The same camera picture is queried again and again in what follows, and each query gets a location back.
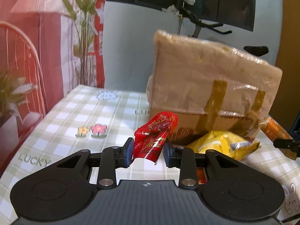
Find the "red jerky snack packet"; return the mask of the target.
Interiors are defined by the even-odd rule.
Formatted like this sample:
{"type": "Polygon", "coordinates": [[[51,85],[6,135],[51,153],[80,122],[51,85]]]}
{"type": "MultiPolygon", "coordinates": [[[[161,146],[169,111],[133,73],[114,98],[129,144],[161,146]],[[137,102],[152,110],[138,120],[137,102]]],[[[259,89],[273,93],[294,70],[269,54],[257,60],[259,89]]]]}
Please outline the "red jerky snack packet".
{"type": "Polygon", "coordinates": [[[175,130],[178,117],[173,112],[160,112],[134,133],[133,157],[158,161],[167,137],[175,130]]]}

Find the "orange white snack packet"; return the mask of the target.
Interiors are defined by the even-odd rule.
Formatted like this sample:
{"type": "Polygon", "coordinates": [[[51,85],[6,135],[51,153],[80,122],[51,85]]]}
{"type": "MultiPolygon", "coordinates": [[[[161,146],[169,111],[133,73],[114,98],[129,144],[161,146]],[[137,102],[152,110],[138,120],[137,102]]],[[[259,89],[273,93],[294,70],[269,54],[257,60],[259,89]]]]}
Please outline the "orange white snack packet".
{"type": "Polygon", "coordinates": [[[292,139],[290,134],[271,116],[264,118],[259,126],[272,142],[274,142],[275,139],[292,139]]]}

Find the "red barcode snack packet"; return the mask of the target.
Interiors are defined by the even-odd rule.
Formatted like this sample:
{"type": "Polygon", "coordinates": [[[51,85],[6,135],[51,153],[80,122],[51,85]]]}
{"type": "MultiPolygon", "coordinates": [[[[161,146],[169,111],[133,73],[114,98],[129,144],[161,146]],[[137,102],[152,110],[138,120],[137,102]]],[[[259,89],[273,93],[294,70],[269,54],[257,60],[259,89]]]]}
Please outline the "red barcode snack packet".
{"type": "Polygon", "coordinates": [[[207,182],[205,168],[197,168],[198,184],[205,184],[207,182]]]}

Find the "checkered flower tablecloth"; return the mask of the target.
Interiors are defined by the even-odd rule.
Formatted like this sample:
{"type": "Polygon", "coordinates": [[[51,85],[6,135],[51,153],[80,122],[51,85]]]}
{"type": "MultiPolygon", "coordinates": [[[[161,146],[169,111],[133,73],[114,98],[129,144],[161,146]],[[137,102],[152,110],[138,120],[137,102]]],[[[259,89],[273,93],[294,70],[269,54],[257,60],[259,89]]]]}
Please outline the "checkered flower tablecloth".
{"type": "MultiPolygon", "coordinates": [[[[122,146],[149,119],[146,94],[79,85],[61,99],[35,127],[1,176],[1,224],[16,213],[10,191],[17,181],[81,149],[92,153],[122,146]]],[[[299,160],[287,158],[259,132],[259,149],[243,163],[283,186],[286,200],[280,220],[299,214],[299,160]]]]}

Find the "large yellow chip bag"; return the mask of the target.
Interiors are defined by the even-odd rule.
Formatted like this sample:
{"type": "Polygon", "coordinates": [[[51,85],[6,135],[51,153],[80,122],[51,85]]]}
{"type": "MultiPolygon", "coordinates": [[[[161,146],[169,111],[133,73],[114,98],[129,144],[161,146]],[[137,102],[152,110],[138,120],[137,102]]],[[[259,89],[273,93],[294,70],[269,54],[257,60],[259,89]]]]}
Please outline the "large yellow chip bag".
{"type": "Polygon", "coordinates": [[[227,131],[211,131],[187,145],[195,153],[205,154],[207,150],[213,149],[237,161],[256,151],[259,146],[260,142],[256,140],[250,142],[227,131]]]}

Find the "taped cardboard box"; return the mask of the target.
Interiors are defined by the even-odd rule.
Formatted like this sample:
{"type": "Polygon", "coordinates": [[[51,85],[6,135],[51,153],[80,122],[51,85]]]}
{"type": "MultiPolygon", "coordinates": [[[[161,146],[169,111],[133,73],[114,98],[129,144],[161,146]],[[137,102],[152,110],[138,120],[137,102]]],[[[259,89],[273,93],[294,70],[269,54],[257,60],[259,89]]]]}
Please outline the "taped cardboard box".
{"type": "Polygon", "coordinates": [[[282,70],[222,43],[158,30],[147,84],[150,115],[177,115],[170,142],[187,145],[211,131],[253,141],[268,115],[282,70]]]}

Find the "black exercise bike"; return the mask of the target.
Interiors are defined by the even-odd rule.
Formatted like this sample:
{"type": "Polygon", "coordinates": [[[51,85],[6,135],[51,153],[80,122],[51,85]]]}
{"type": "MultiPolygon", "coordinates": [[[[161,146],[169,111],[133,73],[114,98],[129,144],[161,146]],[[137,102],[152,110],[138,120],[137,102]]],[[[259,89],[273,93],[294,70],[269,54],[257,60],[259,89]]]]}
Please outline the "black exercise bike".
{"type": "MultiPolygon", "coordinates": [[[[201,19],[199,19],[195,14],[193,14],[190,10],[185,8],[185,5],[190,5],[193,6],[195,4],[196,0],[182,0],[182,6],[177,9],[175,5],[171,5],[168,8],[162,8],[161,10],[166,13],[172,13],[179,18],[178,22],[178,28],[177,28],[177,35],[180,35],[181,33],[181,27],[184,18],[188,18],[190,22],[192,22],[195,25],[195,30],[194,33],[188,37],[192,38],[197,38],[201,32],[201,29],[209,29],[213,32],[216,32],[221,35],[229,35],[232,34],[232,30],[228,31],[220,31],[216,29],[217,27],[222,27],[224,24],[223,23],[212,23],[212,24],[207,24],[202,22],[201,19]]],[[[269,53],[269,48],[267,46],[244,46],[244,50],[252,55],[255,56],[263,56],[269,53]]]]}

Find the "red printed curtain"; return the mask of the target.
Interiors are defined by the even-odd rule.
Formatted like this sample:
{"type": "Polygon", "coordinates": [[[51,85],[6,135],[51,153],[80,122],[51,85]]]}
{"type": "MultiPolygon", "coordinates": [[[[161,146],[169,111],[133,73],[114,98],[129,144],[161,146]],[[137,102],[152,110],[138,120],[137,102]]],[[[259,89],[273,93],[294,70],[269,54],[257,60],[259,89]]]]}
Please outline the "red printed curtain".
{"type": "Polygon", "coordinates": [[[106,0],[1,0],[1,170],[77,85],[103,87],[106,0]]]}

